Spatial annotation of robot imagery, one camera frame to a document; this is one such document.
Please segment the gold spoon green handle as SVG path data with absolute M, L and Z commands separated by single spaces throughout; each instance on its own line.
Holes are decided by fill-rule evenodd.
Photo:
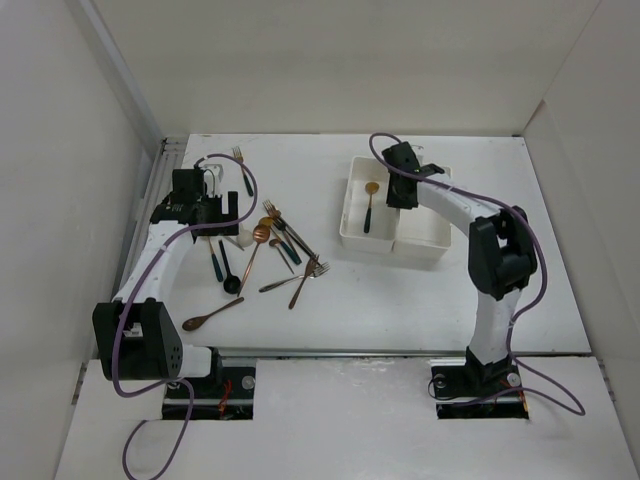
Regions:
M 368 195 L 368 204 L 365 215 L 365 221 L 363 226 L 363 231 L 365 234 L 370 233 L 371 229 L 371 221 L 372 221 L 372 207 L 373 207 L 373 196 L 379 191 L 380 185 L 375 181 L 367 182 L 365 185 L 365 191 Z
M 215 253 L 215 250 L 214 250 L 213 242 L 212 242 L 210 237 L 207 238 L 207 245 L 209 247 L 211 261 L 212 261 L 212 264 L 213 264 L 216 280 L 218 282 L 222 283 L 224 281 L 224 276 L 223 276 L 220 263 L 218 261 L 218 258 L 216 256 L 216 253 Z

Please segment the white ceramic spoon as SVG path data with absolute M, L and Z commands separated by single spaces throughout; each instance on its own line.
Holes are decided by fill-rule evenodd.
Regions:
M 245 249 L 250 247 L 253 242 L 253 233 L 250 230 L 247 230 L 242 225 L 239 226 L 239 232 L 236 237 L 236 241 L 239 244 L 241 249 Z

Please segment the gold fork green handle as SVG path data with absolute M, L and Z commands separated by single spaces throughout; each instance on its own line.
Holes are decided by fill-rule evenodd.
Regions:
M 234 146 L 232 148 L 232 154 L 234 156 L 234 158 L 240 163 L 240 164 L 244 164 L 244 156 L 242 154 L 241 148 L 239 146 Z M 243 176 L 243 181 L 244 181 L 244 185 L 247 191 L 247 194 L 250 197 L 254 196 L 254 189 L 252 186 L 252 183 L 249 179 L 249 176 L 246 173 L 246 170 L 244 169 L 244 167 L 241 167 L 241 171 L 242 171 L 242 176 Z

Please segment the copper round spoon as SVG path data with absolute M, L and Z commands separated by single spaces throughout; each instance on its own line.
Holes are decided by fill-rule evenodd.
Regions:
M 254 249 L 253 252 L 251 254 L 251 257 L 249 259 L 249 262 L 246 266 L 245 272 L 243 274 L 242 280 L 241 280 L 241 284 L 239 287 L 239 290 L 237 292 L 237 296 L 240 296 L 245 285 L 246 282 L 248 280 L 248 277 L 250 275 L 251 269 L 253 267 L 254 261 L 255 261 L 255 257 L 257 255 L 258 249 L 262 244 L 265 244 L 268 242 L 270 238 L 270 228 L 267 225 L 264 224 L 258 224 L 254 230 L 253 230 L 253 240 L 254 240 Z

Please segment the black ladle spoon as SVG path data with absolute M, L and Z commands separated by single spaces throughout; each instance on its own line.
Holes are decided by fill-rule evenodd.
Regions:
M 224 289 L 224 291 L 226 293 L 228 293 L 230 295 L 239 296 L 240 295 L 239 291 L 240 291 L 240 286 L 241 286 L 241 280 L 237 276 L 235 276 L 235 275 L 233 275 L 231 273 L 231 269 L 230 269 L 230 266 L 229 266 L 229 263 L 228 263 L 228 258 L 227 258 L 227 255 L 226 255 L 226 251 L 225 251 L 225 247 L 224 247 L 223 241 L 219 240 L 218 241 L 218 245 L 219 245 L 219 249 L 220 249 L 220 252 L 221 252 L 221 258 L 222 258 L 223 265 L 224 265 L 225 272 L 226 272 L 226 276 L 225 276 L 225 279 L 223 281 L 223 289 Z

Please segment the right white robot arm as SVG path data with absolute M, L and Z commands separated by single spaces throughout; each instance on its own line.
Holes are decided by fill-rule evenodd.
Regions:
M 537 270 L 534 242 L 524 213 L 454 184 L 435 164 L 419 163 L 407 142 L 382 151 L 389 171 L 386 203 L 395 209 L 419 206 L 439 214 L 468 239 L 467 267 L 478 293 L 476 324 L 463 369 L 465 386 L 487 393 L 500 379 L 495 365 L 508 357 L 507 336 L 522 291 Z

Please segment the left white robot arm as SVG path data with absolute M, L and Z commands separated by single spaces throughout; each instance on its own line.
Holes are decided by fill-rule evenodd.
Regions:
M 238 193 L 219 192 L 223 169 L 175 169 L 172 189 L 154 208 L 144 248 L 124 286 L 92 314 L 103 373 L 119 380 L 189 378 L 201 396 L 217 394 L 224 373 L 210 347 L 183 343 L 166 307 L 178 270 L 199 236 L 238 233 Z M 113 347 L 120 341 L 115 356 Z

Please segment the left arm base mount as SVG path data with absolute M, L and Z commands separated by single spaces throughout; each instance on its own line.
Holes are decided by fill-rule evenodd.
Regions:
M 257 383 L 257 361 L 221 356 L 211 348 L 211 371 L 205 377 L 187 377 L 193 389 L 191 420 L 251 420 Z

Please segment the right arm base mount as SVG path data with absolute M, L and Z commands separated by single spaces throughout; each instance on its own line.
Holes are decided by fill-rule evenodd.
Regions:
M 506 357 L 482 365 L 467 350 L 464 357 L 430 362 L 430 395 L 439 420 L 528 420 L 518 367 Z

